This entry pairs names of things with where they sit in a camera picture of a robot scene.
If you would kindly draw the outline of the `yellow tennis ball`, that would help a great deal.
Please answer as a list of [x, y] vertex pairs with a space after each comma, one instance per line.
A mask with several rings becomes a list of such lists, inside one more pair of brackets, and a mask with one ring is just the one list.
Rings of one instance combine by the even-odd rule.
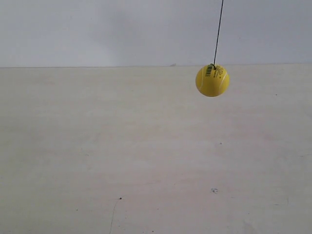
[[207, 97], [217, 97], [228, 89], [230, 76], [223, 66], [211, 63], [198, 71], [195, 84], [201, 94]]

